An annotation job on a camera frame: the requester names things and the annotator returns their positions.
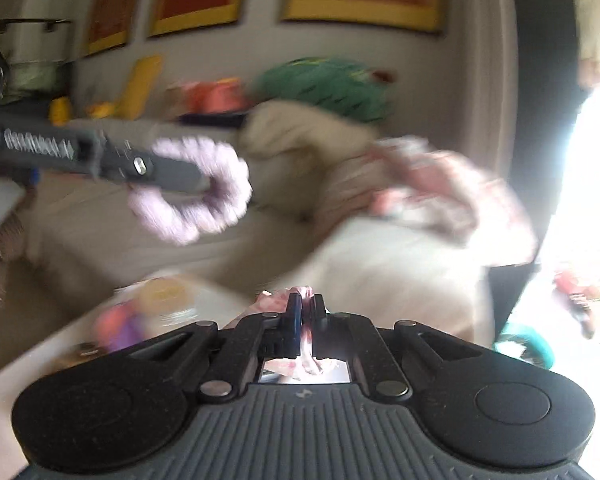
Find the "pink patterned cloth piece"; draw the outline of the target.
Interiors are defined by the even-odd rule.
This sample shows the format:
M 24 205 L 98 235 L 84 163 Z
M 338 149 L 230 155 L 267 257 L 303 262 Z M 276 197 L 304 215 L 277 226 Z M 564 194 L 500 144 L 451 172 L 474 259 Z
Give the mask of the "pink patterned cloth piece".
M 283 313 L 291 292 L 297 292 L 307 304 L 314 296 L 309 286 L 263 290 L 250 307 L 251 313 Z M 343 384 L 350 381 L 347 363 L 337 359 L 317 360 L 312 356 L 312 334 L 303 327 L 301 352 L 294 359 L 269 360 L 264 364 L 260 382 L 270 384 Z

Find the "fluffy lilac scrunchie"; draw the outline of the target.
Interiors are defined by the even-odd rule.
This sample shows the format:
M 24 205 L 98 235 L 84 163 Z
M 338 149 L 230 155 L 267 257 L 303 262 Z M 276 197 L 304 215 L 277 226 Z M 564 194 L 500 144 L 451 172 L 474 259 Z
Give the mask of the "fluffy lilac scrunchie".
M 132 186 L 129 206 L 160 240 L 195 243 L 234 226 L 247 213 L 249 167 L 229 143 L 206 136 L 161 138 L 150 154 L 153 180 Z

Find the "yellow banana plush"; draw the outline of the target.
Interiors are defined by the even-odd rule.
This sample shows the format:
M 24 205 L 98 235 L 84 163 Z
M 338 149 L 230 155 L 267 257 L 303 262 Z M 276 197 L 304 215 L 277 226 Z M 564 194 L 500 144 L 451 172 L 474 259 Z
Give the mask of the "yellow banana plush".
M 98 102 L 86 109 L 89 118 L 107 117 L 135 120 L 143 115 L 151 90 L 162 70 L 162 56 L 150 55 L 137 60 L 117 102 Z

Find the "orange pink plush toy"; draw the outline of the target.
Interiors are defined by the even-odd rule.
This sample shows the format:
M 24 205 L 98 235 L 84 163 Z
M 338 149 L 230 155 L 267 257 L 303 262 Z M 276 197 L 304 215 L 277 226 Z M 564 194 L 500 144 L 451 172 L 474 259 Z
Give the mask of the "orange pink plush toy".
M 239 78 L 173 84 L 165 90 L 165 99 L 175 116 L 237 113 L 249 107 Z

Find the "pink floral quilt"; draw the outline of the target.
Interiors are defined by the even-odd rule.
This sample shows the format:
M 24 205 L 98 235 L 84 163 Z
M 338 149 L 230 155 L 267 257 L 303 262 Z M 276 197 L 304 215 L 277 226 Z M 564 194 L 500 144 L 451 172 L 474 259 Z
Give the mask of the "pink floral quilt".
M 326 235 L 358 214 L 440 233 L 484 266 L 523 266 L 538 241 L 512 187 L 418 136 L 382 139 L 330 171 L 315 210 Z

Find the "cream folded blanket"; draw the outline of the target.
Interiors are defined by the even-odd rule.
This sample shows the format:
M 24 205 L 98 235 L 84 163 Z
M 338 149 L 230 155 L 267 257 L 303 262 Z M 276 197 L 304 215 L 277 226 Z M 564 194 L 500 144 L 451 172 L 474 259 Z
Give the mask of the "cream folded blanket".
M 297 101 L 266 101 L 248 114 L 239 146 L 250 156 L 309 153 L 324 167 L 363 154 L 380 138 L 375 126 Z

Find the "left red gold framed picture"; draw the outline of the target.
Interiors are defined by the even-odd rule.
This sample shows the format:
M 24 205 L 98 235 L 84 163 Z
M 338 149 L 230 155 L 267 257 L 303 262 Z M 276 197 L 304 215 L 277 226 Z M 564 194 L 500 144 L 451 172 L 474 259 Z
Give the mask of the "left red gold framed picture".
M 131 35 L 137 0 L 94 0 L 84 54 L 92 56 L 125 46 Z

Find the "teal plastic basin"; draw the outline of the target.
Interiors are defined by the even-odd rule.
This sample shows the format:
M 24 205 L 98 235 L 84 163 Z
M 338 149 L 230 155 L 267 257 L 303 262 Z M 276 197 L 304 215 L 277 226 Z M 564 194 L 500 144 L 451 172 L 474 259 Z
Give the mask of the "teal plastic basin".
M 550 370 L 554 366 L 554 351 L 542 337 L 505 335 L 494 344 L 494 349 L 519 361 Z

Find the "green plush blanket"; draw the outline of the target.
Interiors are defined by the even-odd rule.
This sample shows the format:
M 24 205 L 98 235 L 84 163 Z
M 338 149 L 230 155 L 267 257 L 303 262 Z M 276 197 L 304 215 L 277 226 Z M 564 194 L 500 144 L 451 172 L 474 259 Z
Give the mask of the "green plush blanket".
M 396 80 L 392 70 L 345 58 L 298 58 L 265 70 L 250 93 L 255 100 L 297 101 L 370 124 L 387 117 L 388 91 Z

